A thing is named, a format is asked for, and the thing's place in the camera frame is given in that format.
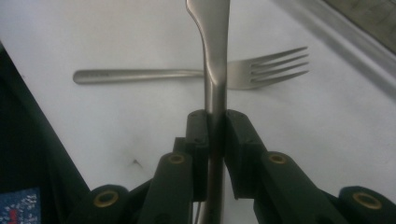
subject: brass screw insert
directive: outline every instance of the brass screw insert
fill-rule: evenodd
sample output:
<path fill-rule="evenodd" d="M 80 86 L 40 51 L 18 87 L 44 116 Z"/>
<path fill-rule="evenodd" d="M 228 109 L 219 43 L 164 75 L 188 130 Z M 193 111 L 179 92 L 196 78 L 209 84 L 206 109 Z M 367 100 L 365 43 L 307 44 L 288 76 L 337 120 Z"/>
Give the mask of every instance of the brass screw insert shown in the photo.
<path fill-rule="evenodd" d="M 108 189 L 96 195 L 95 199 L 93 200 L 93 204 L 96 207 L 103 208 L 112 205 L 118 199 L 119 199 L 119 194 L 115 190 Z"/>
<path fill-rule="evenodd" d="M 285 164 L 287 162 L 286 158 L 279 154 L 271 154 L 269 160 L 277 164 Z"/>
<path fill-rule="evenodd" d="M 352 195 L 352 197 L 357 203 L 363 205 L 366 208 L 374 210 L 382 208 L 382 203 L 370 194 L 364 192 L 356 192 Z"/>
<path fill-rule="evenodd" d="M 173 164 L 181 164 L 184 162 L 184 156 L 172 155 L 172 156 L 168 157 L 168 160 Z"/>

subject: fork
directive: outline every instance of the fork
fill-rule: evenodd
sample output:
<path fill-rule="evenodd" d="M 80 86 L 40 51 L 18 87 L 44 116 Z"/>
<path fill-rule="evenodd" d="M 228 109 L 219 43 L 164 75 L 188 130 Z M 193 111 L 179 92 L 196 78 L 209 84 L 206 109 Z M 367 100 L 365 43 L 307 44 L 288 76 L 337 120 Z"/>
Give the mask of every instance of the fork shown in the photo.
<path fill-rule="evenodd" d="M 303 75 L 308 71 L 304 70 L 288 75 L 282 75 L 282 73 L 308 64 L 307 62 L 304 62 L 288 65 L 307 57 L 308 54 L 292 56 L 305 49 L 307 49 L 307 47 L 290 49 L 258 58 L 229 62 L 227 64 L 227 88 L 230 90 L 256 89 Z M 93 84 L 170 77 L 203 76 L 203 71 L 188 69 L 79 70 L 74 74 L 73 80 L 77 84 Z"/>
<path fill-rule="evenodd" d="M 204 50 L 205 112 L 209 140 L 206 200 L 198 224 L 221 224 L 224 209 L 225 113 L 230 0 L 187 0 L 187 11 L 201 34 Z"/>

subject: silverware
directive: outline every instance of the silverware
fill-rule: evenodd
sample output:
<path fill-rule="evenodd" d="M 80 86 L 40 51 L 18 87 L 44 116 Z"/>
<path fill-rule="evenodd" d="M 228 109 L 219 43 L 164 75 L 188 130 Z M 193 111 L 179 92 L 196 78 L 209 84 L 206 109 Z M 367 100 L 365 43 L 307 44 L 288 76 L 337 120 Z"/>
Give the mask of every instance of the silverware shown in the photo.
<path fill-rule="evenodd" d="M 227 42 L 230 0 L 187 0 L 204 44 L 205 111 L 209 132 L 207 198 L 200 205 L 197 222 L 222 223 L 227 98 Z"/>
<path fill-rule="evenodd" d="M 298 71 L 288 75 L 282 74 L 307 64 L 297 63 L 288 65 L 288 63 L 307 57 L 308 54 L 303 54 L 291 58 L 293 54 L 305 49 L 307 49 L 307 47 L 290 49 L 258 58 L 229 62 L 227 64 L 227 88 L 230 90 L 256 89 L 305 74 L 308 71 Z M 204 71 L 188 69 L 79 70 L 73 75 L 73 80 L 77 84 L 94 84 L 203 76 Z"/>

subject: stainless steel fork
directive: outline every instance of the stainless steel fork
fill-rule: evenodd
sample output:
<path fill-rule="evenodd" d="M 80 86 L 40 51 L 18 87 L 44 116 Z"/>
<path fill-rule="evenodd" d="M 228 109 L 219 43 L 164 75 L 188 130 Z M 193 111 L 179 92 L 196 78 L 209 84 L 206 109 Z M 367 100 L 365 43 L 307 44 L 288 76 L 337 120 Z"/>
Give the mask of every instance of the stainless steel fork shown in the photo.
<path fill-rule="evenodd" d="M 222 223 L 224 197 L 227 45 L 230 0 L 187 0 L 204 47 L 205 112 L 209 138 L 207 197 L 200 203 L 198 224 Z"/>
<path fill-rule="evenodd" d="M 307 47 L 290 49 L 258 58 L 229 62 L 227 64 L 227 88 L 231 90 L 249 90 L 275 84 L 308 71 L 296 71 L 295 68 L 308 64 L 299 60 L 308 54 L 297 55 Z M 77 84 L 111 83 L 160 79 L 170 77 L 203 77 L 204 72 L 188 69 L 135 69 L 135 70 L 79 70 L 73 80 Z"/>

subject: black object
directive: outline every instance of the black object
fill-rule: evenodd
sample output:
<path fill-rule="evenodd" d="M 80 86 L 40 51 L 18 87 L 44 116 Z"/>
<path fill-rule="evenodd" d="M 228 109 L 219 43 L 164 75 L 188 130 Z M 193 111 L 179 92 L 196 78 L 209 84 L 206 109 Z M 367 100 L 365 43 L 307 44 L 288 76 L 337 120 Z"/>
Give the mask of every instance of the black object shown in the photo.
<path fill-rule="evenodd" d="M 41 223 L 64 223 L 90 192 L 14 64 L 0 52 L 0 194 L 39 189 Z"/>
<path fill-rule="evenodd" d="M 206 114 L 189 114 L 185 138 L 164 155 L 155 176 L 128 192 L 90 191 L 33 96 L 0 54 L 0 193 L 39 188 L 41 223 L 191 223 L 192 202 L 206 197 Z M 224 160 L 236 199 L 254 199 L 259 223 L 396 223 L 396 205 L 362 187 L 321 191 L 289 156 L 269 152 L 248 117 L 226 113 Z"/>

